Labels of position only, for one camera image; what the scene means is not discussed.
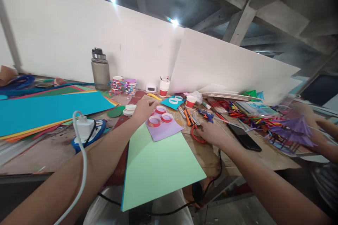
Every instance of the wooden table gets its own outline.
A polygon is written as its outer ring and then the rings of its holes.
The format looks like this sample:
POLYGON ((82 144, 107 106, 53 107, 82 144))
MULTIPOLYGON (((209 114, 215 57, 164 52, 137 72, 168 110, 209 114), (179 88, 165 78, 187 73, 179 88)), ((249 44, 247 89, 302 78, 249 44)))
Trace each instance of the wooden table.
MULTIPOLYGON (((138 92, 133 98, 133 101, 137 101, 143 97, 143 92, 138 92)), ((127 94, 117 95, 112 97, 121 105, 127 105, 131 99, 131 96, 127 94)), ((176 121, 180 124, 184 124, 185 120, 183 118, 179 119, 179 114, 176 114, 176 121)), ((232 119, 229 116, 223 115, 230 122, 238 123, 237 120, 232 119)), ((111 130, 119 121, 119 118, 110 118, 107 116, 107 111, 99 112, 91 116, 94 119, 106 119, 107 127, 111 127, 111 130)), ((223 123, 218 123, 223 131, 228 135, 229 138, 236 138, 232 135, 229 129, 223 123)), ((208 177, 215 177, 219 173, 219 159, 217 156, 217 149, 212 147, 209 144, 200 144, 194 141, 190 134, 187 134, 189 129, 186 129, 183 133, 185 140, 187 141, 189 147, 194 153, 198 163, 201 165, 202 169, 208 177)), ((281 154, 278 149, 270 145, 267 140, 265 140, 261 135, 255 131, 248 133, 255 142, 262 148, 262 152, 255 152, 247 150, 248 153, 255 156, 258 160, 268 166, 270 169, 283 170, 289 168, 300 168, 300 166, 294 162, 291 158, 286 155, 281 154)), ((61 133, 47 137, 35 144, 29 150, 23 154, 12 159, 5 165, 0 167, 0 178, 5 177, 6 175, 32 175, 37 173, 41 168, 44 169, 41 171, 43 173, 52 173, 56 171, 61 165, 63 165, 68 159, 75 155, 75 150, 71 146, 70 142, 75 137, 75 132, 72 126, 67 127, 61 133)), ((221 158, 223 161, 223 170, 222 177, 219 179, 218 183, 206 195, 206 203, 212 201, 220 193, 226 189, 229 184, 241 176, 237 167, 232 163, 227 155, 221 152, 221 158)), ((118 175, 124 174, 124 169, 117 172, 118 175)))

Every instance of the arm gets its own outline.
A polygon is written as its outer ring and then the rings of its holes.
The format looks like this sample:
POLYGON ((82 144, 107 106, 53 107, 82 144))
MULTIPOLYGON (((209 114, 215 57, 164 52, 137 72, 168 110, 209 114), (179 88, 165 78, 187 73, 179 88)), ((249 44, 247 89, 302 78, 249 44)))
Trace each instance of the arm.
MULTIPOLYGON (((319 126, 331 135, 335 140, 338 140, 338 126, 334 125, 330 121, 317 117, 311 107, 303 103, 293 104, 293 109, 299 114, 305 115, 305 121, 308 126, 319 130, 319 126)), ((310 140, 317 146, 311 149, 324 156, 327 160, 338 163, 338 146, 333 145, 327 141, 327 138, 320 132, 311 129, 312 135, 310 140)))
POLYGON ((261 204, 277 224, 329 224, 330 218, 296 188, 228 140, 216 124, 202 124, 201 136, 220 148, 237 166, 261 204))
MULTIPOLYGON (((93 202, 114 172, 130 137, 149 118, 156 105, 140 100, 131 119, 85 148, 88 160, 86 185, 79 201, 62 224, 74 224, 82 211, 93 202)), ((54 224, 76 197, 81 185, 82 168, 80 152, 51 175, 1 224, 54 224)))

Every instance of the red paper ring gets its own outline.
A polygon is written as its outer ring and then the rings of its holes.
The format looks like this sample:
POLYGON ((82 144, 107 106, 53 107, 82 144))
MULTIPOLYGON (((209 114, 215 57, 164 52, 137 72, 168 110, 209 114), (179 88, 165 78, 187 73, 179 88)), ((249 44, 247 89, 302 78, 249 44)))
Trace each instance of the red paper ring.
POLYGON ((173 116, 172 116, 171 114, 169 114, 169 113, 164 113, 164 114, 162 114, 161 119, 162 119, 163 122, 169 123, 169 122, 171 122, 171 121, 173 120, 173 116), (166 120, 166 119, 164 118, 165 116, 169 116, 170 119, 169 119, 169 120, 166 120))
POLYGON ((161 118, 158 117, 157 115, 150 116, 148 119, 148 126, 150 127, 159 127, 161 125, 161 118), (151 119, 156 119, 158 122, 157 123, 152 123, 150 122, 151 119))
POLYGON ((161 106, 161 105, 158 105, 155 109, 155 112, 158 113, 158 114, 164 114, 164 113, 167 112, 167 109, 165 107, 161 106))

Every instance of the green paper circle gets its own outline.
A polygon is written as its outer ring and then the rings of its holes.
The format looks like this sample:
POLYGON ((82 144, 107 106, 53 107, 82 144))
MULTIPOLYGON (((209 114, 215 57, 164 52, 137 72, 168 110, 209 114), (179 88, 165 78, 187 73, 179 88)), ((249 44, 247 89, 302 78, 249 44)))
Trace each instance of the green paper circle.
POLYGON ((125 109, 126 107, 124 106, 121 106, 121 107, 116 107, 114 108, 113 110, 110 110, 107 115, 108 117, 110 118, 115 118, 115 117, 118 117, 122 114, 123 110, 125 109))

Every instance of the blue glue gun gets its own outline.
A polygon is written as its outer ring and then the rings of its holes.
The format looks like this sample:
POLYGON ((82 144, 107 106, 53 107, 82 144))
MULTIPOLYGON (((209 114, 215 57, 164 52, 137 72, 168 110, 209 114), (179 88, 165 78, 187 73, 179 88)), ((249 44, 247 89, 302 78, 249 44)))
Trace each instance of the blue glue gun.
POLYGON ((214 120, 213 120, 214 115, 213 114, 207 112, 206 110, 202 110, 202 109, 198 109, 198 112, 200 114, 204 115, 204 117, 208 119, 208 122, 214 123, 214 120))

